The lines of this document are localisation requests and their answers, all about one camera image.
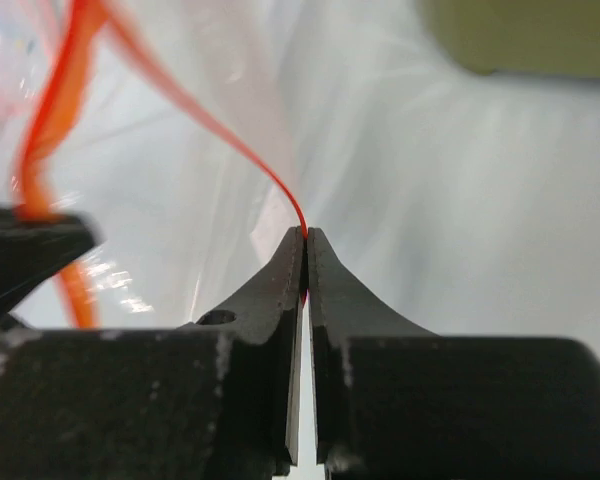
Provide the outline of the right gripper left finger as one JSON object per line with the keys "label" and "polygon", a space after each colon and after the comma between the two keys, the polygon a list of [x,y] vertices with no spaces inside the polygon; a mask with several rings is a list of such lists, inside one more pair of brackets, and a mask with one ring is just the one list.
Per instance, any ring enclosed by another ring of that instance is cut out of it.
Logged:
{"label": "right gripper left finger", "polygon": [[197,322],[0,321],[0,479],[269,479],[298,457],[305,240]]}

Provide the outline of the olive green plastic bin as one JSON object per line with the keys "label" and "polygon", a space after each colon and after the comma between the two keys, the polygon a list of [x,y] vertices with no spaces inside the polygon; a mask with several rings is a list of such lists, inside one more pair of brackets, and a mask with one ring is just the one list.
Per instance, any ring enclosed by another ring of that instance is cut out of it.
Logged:
{"label": "olive green plastic bin", "polygon": [[432,37],[463,68],[600,79],[600,1],[418,1]]}

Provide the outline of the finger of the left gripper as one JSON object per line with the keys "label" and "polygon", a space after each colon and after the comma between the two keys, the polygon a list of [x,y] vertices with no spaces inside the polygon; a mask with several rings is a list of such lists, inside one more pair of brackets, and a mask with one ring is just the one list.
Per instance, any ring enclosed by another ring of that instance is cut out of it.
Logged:
{"label": "finger of the left gripper", "polygon": [[0,205],[0,313],[97,244],[90,225],[77,215],[21,220]]}

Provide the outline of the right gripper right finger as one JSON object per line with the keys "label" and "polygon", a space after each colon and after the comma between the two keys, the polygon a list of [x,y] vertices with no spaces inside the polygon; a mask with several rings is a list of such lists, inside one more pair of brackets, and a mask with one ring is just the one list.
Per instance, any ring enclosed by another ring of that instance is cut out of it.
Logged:
{"label": "right gripper right finger", "polygon": [[556,337],[441,336],[307,239],[316,457],[330,479],[600,479],[600,360]]}

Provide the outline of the clear orange-zipper bag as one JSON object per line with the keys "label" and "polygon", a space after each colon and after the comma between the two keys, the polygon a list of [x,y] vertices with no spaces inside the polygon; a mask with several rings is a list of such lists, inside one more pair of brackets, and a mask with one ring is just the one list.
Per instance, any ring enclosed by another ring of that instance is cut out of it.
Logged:
{"label": "clear orange-zipper bag", "polygon": [[[390,306],[452,330],[435,265],[452,159],[435,118],[455,73],[411,2],[278,1],[215,8],[197,28],[236,82],[211,89],[181,10],[144,8],[165,59],[289,185],[308,222]],[[297,224],[273,180],[168,103],[96,39],[88,101],[51,158],[55,207],[86,214],[81,259],[97,324],[193,321]]]}

